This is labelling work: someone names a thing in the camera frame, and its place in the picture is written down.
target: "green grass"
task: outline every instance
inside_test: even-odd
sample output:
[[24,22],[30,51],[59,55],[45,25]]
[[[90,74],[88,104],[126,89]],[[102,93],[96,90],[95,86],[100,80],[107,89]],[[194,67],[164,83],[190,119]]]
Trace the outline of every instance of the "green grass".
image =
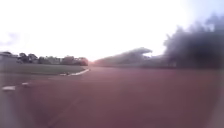
[[84,70],[81,66],[44,65],[44,64],[0,64],[0,73],[22,73],[40,75],[58,75],[63,73],[75,73]]

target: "sky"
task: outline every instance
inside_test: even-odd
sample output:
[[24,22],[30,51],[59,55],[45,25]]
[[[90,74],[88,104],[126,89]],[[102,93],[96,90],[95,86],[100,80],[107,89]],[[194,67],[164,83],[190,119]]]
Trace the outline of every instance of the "sky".
[[221,0],[0,0],[0,50],[96,60],[138,47],[164,52],[166,34]]

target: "white lane marking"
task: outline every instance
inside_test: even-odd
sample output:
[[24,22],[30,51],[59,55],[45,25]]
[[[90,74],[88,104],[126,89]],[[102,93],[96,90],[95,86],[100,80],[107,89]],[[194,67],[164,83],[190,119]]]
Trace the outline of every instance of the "white lane marking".
[[89,69],[86,69],[86,70],[81,71],[81,72],[71,73],[69,76],[73,76],[73,75],[82,75],[82,74],[84,74],[84,73],[86,73],[86,72],[88,72],[88,71],[89,71]]
[[16,90],[16,86],[5,86],[2,88],[3,91],[14,91]]
[[22,85],[29,85],[29,83],[25,82],[25,83],[22,83]]

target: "overcast sky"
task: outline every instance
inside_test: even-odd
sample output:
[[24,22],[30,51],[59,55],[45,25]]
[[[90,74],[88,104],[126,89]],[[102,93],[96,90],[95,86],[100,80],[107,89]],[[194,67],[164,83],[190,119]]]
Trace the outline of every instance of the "overcast sky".
[[222,12],[221,0],[1,0],[0,50],[90,60],[138,47],[163,53],[177,25]]

